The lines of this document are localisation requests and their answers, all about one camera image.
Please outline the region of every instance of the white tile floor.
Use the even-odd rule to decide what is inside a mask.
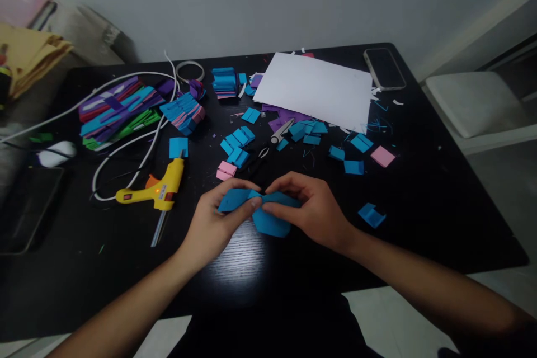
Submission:
[[[470,156],[470,164],[520,240],[537,261],[537,142],[517,144]],[[537,266],[471,276],[537,317]],[[451,340],[421,316],[391,287],[346,293],[367,344],[385,358],[436,357],[441,347],[456,351]],[[136,358],[166,357],[184,334],[190,317],[159,321]],[[42,358],[66,336],[0,345],[0,358]]]

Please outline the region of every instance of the pink foam piece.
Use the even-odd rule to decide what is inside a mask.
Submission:
[[[222,171],[216,171],[216,177],[220,179],[221,181],[226,181],[227,179],[231,179],[233,176],[228,175],[227,173],[222,172]]]
[[[395,156],[390,154],[384,147],[379,147],[373,151],[371,158],[385,168],[392,163]]]
[[[225,172],[231,176],[235,176],[235,172],[237,171],[237,167],[235,165],[231,165],[230,163],[227,163],[226,161],[222,161],[220,163],[220,166],[218,167],[219,171]]]

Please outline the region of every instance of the right hand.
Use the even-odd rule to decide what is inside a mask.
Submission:
[[[315,242],[344,254],[357,231],[347,221],[328,184],[296,172],[276,179],[266,190],[267,194],[281,191],[303,204],[301,208],[279,203],[263,204],[263,211],[296,225]]]

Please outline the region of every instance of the white paper sheet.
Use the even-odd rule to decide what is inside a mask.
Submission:
[[[372,81],[366,72],[276,53],[253,100],[366,134]]]

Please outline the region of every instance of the smartphone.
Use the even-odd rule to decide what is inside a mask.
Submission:
[[[381,90],[401,90],[406,87],[399,66],[388,49],[367,49],[364,59],[373,81]]]

